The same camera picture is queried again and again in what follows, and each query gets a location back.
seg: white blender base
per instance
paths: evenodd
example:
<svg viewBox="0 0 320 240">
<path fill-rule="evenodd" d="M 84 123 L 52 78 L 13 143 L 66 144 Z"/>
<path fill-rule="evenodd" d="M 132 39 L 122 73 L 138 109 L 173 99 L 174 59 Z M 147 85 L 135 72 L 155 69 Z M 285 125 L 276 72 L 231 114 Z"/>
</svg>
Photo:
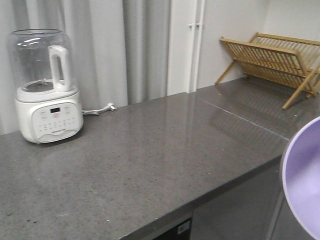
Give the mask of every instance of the white blender base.
<svg viewBox="0 0 320 240">
<path fill-rule="evenodd" d="M 75 135 L 83 126 L 79 92 L 43 102 L 15 100 L 20 131 L 29 142 L 42 144 Z"/>
</svg>

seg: blender handle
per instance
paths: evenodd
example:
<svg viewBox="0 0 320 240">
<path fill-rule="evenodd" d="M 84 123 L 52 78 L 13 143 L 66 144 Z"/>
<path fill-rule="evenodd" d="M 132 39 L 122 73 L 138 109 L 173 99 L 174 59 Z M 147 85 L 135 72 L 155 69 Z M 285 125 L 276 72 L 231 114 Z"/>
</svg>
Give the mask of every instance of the blender handle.
<svg viewBox="0 0 320 240">
<path fill-rule="evenodd" d="M 68 50 L 60 45 L 48 46 L 52 74 L 53 89 L 57 92 L 67 92 L 71 88 L 71 70 Z M 61 61 L 63 81 L 60 79 L 58 57 Z"/>
</svg>

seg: blender jar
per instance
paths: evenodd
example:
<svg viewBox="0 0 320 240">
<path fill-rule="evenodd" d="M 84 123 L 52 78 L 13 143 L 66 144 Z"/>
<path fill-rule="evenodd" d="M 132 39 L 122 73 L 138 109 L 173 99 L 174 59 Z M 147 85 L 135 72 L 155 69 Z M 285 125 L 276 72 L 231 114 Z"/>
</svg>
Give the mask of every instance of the blender jar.
<svg viewBox="0 0 320 240">
<path fill-rule="evenodd" d="M 42 102 L 74 94 L 68 36 L 57 29 L 12 32 L 7 39 L 17 100 Z"/>
</svg>

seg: curtain fold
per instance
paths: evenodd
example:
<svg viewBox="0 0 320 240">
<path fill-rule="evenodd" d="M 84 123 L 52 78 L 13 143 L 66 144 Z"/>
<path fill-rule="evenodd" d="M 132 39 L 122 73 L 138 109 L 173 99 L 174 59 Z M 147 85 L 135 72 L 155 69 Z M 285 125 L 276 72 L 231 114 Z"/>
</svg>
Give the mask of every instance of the curtain fold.
<svg viewBox="0 0 320 240">
<path fill-rule="evenodd" d="M 7 35 L 60 29 L 71 39 L 83 109 L 166 95 L 170 0 L 1 0 L 0 135 L 17 131 Z"/>
</svg>

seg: gray countertop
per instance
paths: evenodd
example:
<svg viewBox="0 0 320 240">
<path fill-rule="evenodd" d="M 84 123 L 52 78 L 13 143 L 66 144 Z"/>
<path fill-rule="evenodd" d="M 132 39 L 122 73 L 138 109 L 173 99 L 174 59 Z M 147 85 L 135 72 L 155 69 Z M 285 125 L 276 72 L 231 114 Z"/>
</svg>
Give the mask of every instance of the gray countertop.
<svg viewBox="0 0 320 240">
<path fill-rule="evenodd" d="M 135 239 L 192 211 L 281 155 L 319 115 L 319 99 L 283 111 L 288 93 L 268 84 L 241 79 L 129 105 L 86 117 L 56 143 L 0 136 L 0 239 Z"/>
</svg>

